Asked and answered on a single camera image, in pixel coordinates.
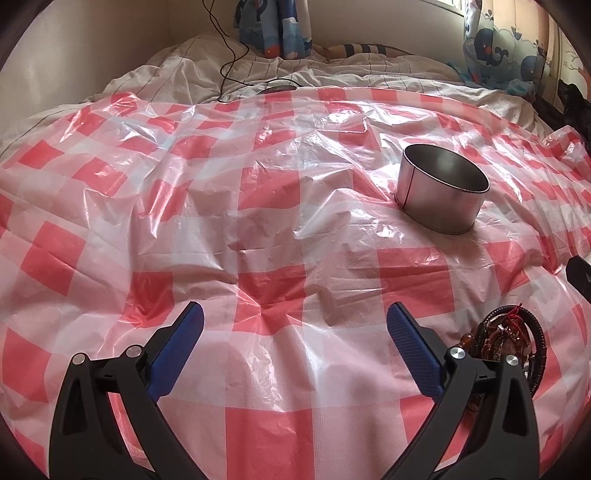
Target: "black cable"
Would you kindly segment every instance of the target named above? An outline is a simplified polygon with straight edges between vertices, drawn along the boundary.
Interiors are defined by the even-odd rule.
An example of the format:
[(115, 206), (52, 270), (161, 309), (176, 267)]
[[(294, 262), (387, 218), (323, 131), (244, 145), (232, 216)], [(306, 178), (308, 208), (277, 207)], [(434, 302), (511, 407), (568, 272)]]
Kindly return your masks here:
[[(215, 28), (215, 30), (217, 31), (217, 33), (219, 33), (219, 35), (221, 36), (224, 44), (226, 45), (226, 48), (232, 52), (233, 59), (231, 61), (229, 61), (229, 62), (226, 62), (224, 65), (222, 65), (220, 67), (220, 75), (222, 76), (222, 84), (220, 85), (220, 94), (218, 95), (218, 97), (216, 99), (216, 101), (218, 101), (220, 103), (230, 103), (230, 102), (227, 102), (225, 100), (222, 100), (223, 88), (224, 88), (224, 85), (226, 84), (226, 81), (239, 83), (240, 85), (244, 85), (244, 86), (247, 86), (247, 87), (256, 86), (257, 83), (246, 83), (246, 82), (243, 82), (241, 80), (236, 80), (236, 79), (230, 77), (230, 73), (231, 73), (232, 69), (234, 68), (234, 65), (236, 64), (236, 62), (237, 61), (240, 61), (244, 57), (246, 57), (246, 55), (248, 55), (248, 53), (250, 52), (251, 49), (250, 49), (250, 47), (248, 45), (246, 45), (243, 41), (241, 41), (239, 39), (238, 41), (242, 45), (244, 45), (244, 47), (246, 48), (246, 52), (244, 52), (243, 55), (241, 55), (240, 57), (236, 57), (236, 52), (234, 51), (234, 49), (226, 41), (226, 37), (227, 38), (230, 38), (230, 36), (226, 32), (224, 32), (222, 26), (220, 25), (220, 22), (218, 21), (218, 19), (216, 18), (216, 16), (213, 15), (213, 13), (212, 13), (213, 6), (214, 6), (215, 2), (216, 2), (216, 0), (213, 0), (211, 6), (209, 8), (207, 8), (207, 6), (205, 5), (205, 0), (201, 0), (201, 3), (203, 4), (203, 8), (207, 11), (207, 13), (209, 13), (209, 21), (212, 23), (213, 28)], [(228, 68), (228, 71), (226, 73), (224, 73), (223, 72), (223, 69), (225, 67), (227, 67), (228, 65), (230, 65), (230, 68)], [(293, 84), (297, 85), (298, 87), (303, 87), (303, 85), (299, 84), (295, 80), (289, 79), (289, 78), (284, 78), (284, 77), (278, 77), (278, 78), (275, 78), (275, 79), (272, 79), (272, 80), (268, 80), (267, 81), (267, 84), (269, 84), (269, 82), (276, 82), (278, 80), (285, 80), (286, 82), (293, 83)]]

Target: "red and white checkered tablecloth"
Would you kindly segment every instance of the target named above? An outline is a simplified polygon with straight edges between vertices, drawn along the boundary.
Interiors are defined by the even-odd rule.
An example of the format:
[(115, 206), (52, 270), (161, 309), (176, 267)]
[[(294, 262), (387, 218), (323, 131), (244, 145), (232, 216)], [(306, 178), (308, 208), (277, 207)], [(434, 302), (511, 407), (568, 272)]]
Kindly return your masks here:
[[(401, 151), (418, 142), (490, 178), (468, 234), (431, 232), (393, 201)], [(455, 100), (115, 95), (29, 134), (0, 167), (0, 411), (47, 470), (72, 355), (119, 355), (196, 300), (206, 330), (159, 406), (212, 480), (379, 479), (432, 405), (385, 309), (403, 301), (451, 345), (523, 303), (548, 343), (535, 398), (547, 468), (589, 399), (591, 307), (564, 266), (591, 252), (590, 207), (574, 131), (541, 140)]]

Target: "curtain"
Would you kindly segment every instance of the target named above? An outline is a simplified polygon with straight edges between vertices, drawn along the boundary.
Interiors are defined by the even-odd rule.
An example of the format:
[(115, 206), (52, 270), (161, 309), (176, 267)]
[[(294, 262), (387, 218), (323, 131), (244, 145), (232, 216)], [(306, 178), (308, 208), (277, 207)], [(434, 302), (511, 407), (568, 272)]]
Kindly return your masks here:
[(464, 55), (479, 85), (533, 95), (544, 75), (550, 37), (550, 17), (535, 0), (466, 0)]
[[(567, 85), (574, 83), (583, 97), (587, 100), (591, 99), (591, 75), (585, 69), (579, 54), (566, 38), (566, 35), (560, 32), (561, 58), (562, 65), (560, 69), (560, 80)], [(561, 106), (560, 100), (556, 99), (556, 106)]]
[(239, 0), (235, 27), (240, 40), (266, 58), (300, 59), (311, 54), (308, 0)]

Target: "stainless steel container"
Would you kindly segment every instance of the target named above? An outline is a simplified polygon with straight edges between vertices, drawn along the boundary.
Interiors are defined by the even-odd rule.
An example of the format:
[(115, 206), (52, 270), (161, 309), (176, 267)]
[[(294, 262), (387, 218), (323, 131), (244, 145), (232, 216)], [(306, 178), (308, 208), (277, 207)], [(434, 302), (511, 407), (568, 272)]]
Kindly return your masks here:
[(395, 197), (420, 224), (440, 233), (467, 232), (491, 188), (467, 158), (436, 145), (404, 149)]

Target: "blue gripper pad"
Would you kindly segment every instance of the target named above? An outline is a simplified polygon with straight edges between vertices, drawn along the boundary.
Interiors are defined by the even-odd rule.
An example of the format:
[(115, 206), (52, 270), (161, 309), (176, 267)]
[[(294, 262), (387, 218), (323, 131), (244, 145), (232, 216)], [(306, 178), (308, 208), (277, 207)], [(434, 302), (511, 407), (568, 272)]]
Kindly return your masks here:
[(203, 332), (204, 321), (203, 309), (196, 303), (152, 362), (148, 394), (154, 402), (172, 391)]
[(388, 333), (394, 340), (420, 392), (435, 403), (443, 395), (441, 363), (419, 334), (415, 322), (396, 303), (388, 309)]

